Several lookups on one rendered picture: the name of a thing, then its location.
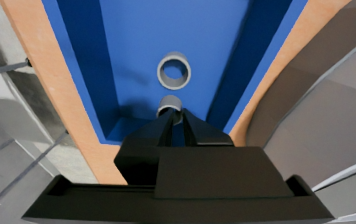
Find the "blue open box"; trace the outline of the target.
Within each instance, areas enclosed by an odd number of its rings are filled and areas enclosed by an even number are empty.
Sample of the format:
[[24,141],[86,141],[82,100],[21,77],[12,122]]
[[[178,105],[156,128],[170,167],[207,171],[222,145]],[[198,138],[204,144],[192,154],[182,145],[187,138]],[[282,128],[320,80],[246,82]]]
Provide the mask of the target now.
[[[309,0],[41,0],[100,144],[157,119],[160,100],[227,133],[234,128]],[[164,87],[169,52],[191,78]]]

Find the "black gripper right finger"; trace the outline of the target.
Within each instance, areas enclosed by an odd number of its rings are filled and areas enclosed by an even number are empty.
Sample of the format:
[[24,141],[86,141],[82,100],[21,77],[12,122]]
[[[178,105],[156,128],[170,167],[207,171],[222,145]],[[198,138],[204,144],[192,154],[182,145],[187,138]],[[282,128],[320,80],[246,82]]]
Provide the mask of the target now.
[[230,135],[194,116],[186,108],[183,108],[183,134],[185,147],[235,146]]

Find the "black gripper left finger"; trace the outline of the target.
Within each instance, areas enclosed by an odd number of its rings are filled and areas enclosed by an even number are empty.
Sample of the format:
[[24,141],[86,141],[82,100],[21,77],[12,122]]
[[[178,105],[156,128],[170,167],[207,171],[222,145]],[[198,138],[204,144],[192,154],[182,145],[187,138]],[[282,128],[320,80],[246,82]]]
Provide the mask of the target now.
[[170,108],[159,118],[126,135],[121,146],[157,145],[158,147],[172,147],[172,137],[173,108]]

